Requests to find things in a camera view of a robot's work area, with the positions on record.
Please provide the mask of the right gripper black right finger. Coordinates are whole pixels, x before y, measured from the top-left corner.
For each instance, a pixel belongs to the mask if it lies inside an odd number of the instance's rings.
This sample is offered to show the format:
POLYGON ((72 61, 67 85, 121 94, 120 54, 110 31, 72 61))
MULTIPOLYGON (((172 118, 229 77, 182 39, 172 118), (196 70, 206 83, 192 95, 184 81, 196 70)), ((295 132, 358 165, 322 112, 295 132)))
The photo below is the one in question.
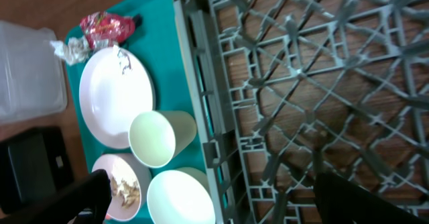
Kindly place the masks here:
POLYGON ((313 191, 323 223, 425 223, 336 174, 318 174, 313 191))

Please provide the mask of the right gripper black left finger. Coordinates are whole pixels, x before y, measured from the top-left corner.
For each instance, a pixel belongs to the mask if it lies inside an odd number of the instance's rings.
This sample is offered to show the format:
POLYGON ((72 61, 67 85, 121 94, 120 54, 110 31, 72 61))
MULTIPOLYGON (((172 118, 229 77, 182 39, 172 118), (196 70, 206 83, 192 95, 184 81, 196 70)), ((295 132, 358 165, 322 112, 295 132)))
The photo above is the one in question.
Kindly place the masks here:
POLYGON ((111 200, 109 175, 100 169, 54 196, 3 218, 1 224, 103 223, 111 200))

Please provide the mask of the pink bowl with food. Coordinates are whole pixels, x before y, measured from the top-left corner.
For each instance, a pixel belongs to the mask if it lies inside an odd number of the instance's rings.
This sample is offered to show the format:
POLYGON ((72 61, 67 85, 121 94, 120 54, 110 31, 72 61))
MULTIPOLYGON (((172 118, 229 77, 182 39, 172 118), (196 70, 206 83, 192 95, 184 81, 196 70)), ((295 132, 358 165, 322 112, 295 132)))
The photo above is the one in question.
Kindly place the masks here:
POLYGON ((103 154, 92 171, 105 170, 110 180, 112 200, 107 215, 126 222, 134 219, 147 199, 147 190, 152 180, 148 167, 133 154, 103 154))

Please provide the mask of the white bowl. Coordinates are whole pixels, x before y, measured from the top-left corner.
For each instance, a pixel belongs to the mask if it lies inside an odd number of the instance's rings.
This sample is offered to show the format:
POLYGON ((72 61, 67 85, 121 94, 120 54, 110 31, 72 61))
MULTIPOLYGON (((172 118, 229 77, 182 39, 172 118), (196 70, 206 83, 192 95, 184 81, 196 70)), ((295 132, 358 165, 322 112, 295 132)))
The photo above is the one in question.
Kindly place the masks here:
POLYGON ((157 174, 147 190, 155 224, 215 224, 215 208, 204 172, 191 167, 157 174))

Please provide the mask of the pale green cup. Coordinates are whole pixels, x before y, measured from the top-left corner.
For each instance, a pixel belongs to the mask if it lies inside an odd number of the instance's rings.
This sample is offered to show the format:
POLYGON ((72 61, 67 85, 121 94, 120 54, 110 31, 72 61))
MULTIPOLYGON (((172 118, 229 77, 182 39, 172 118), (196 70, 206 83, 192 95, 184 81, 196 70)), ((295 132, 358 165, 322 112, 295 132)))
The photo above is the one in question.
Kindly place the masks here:
POLYGON ((133 155, 149 168, 162 168, 188 147, 197 126, 185 111, 146 111, 131 122, 128 139, 133 155))

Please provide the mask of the large white plate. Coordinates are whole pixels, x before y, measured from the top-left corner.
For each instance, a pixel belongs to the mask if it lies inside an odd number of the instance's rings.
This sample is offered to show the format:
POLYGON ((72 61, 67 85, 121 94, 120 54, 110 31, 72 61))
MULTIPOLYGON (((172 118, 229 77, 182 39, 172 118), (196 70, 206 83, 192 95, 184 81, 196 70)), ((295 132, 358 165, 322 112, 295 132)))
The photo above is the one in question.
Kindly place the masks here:
POLYGON ((79 105, 92 135, 108 148, 129 147, 131 122, 156 106, 149 72, 130 51, 118 46, 94 53, 79 84, 79 105))

